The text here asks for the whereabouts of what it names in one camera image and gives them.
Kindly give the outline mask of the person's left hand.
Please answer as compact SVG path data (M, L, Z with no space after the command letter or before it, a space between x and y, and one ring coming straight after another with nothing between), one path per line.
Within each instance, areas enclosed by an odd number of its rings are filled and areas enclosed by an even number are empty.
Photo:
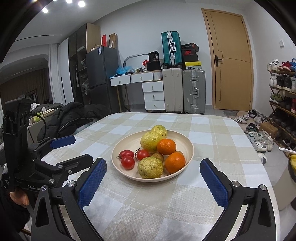
M29 198L25 192L22 190L16 190L14 192L10 192L10 197L18 205L28 206Z

